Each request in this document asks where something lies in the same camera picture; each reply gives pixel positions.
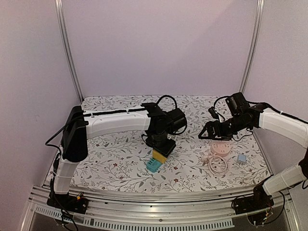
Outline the teal power strip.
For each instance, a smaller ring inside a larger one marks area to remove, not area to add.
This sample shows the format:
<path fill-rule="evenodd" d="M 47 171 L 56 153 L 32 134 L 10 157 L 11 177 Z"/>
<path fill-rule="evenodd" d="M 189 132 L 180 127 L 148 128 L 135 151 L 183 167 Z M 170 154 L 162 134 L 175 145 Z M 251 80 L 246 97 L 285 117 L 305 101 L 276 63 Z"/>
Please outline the teal power strip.
<path fill-rule="evenodd" d="M 146 163 L 146 168 L 152 172 L 155 173 L 159 170 L 159 168 L 162 166 L 162 163 L 159 162 L 158 160 L 151 158 L 147 163 Z"/>

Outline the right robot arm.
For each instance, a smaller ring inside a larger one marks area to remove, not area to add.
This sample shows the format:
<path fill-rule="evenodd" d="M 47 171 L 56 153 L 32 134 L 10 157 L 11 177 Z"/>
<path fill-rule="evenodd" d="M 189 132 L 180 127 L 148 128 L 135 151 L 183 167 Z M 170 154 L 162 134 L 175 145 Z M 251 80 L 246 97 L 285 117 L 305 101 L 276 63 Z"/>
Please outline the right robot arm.
<path fill-rule="evenodd" d="M 308 123 L 298 117 L 279 111 L 269 103 L 253 103 L 241 92 L 225 97 L 231 118 L 206 122 L 198 135 L 201 140 L 228 141 L 237 132 L 248 129 L 262 129 L 287 138 L 304 149 L 308 148 Z M 268 197 L 281 190 L 291 188 L 308 179 L 308 157 L 305 155 L 298 164 L 284 169 L 254 187 L 249 206 L 259 210 L 267 203 Z"/>

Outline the yellow cube socket adapter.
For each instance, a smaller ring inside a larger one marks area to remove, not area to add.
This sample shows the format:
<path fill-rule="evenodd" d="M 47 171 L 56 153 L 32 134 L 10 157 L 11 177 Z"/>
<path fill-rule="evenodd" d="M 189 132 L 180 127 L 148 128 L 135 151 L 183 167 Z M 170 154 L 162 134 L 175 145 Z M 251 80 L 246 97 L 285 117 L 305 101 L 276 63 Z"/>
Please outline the yellow cube socket adapter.
<path fill-rule="evenodd" d="M 167 160 L 167 158 L 164 155 L 162 155 L 160 152 L 158 152 L 155 149 L 153 149 L 153 159 L 157 160 L 158 162 L 162 164 Z"/>

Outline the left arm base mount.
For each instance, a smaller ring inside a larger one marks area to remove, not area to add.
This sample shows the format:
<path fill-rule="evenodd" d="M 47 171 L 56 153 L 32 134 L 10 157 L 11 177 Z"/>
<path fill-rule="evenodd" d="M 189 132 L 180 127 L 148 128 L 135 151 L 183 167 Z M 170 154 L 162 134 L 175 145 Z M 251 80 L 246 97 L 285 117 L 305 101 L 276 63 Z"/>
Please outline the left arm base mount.
<path fill-rule="evenodd" d="M 89 200 L 83 195 L 69 195 L 50 193 L 47 205 L 69 212 L 86 214 Z"/>

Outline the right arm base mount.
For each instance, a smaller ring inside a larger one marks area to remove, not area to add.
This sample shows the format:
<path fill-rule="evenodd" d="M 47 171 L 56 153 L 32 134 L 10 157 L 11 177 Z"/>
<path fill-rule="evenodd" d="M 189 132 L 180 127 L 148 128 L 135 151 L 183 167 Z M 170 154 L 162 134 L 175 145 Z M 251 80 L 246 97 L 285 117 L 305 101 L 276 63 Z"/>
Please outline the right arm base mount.
<path fill-rule="evenodd" d="M 254 196 L 239 196 L 231 203 L 231 207 L 237 215 L 270 208 L 273 205 L 274 201 L 271 196 L 266 196 L 260 200 L 255 199 Z"/>

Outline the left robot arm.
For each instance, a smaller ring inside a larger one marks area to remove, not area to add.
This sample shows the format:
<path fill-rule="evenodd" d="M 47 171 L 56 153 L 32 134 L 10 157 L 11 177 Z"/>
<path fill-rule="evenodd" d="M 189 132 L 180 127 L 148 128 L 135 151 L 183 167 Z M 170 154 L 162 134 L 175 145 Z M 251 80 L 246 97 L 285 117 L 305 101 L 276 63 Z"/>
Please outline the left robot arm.
<path fill-rule="evenodd" d="M 66 124 L 55 133 L 55 136 L 62 134 L 62 138 L 53 165 L 53 201 L 61 209 L 70 207 L 69 184 L 77 165 L 88 156 L 89 139 L 118 132 L 144 131 L 145 144 L 153 150 L 146 168 L 155 173 L 176 147 L 176 142 L 168 136 L 182 134 L 187 125 L 185 114 L 177 106 L 167 112 L 158 102 L 113 111 L 85 111 L 81 106 L 73 107 Z"/>

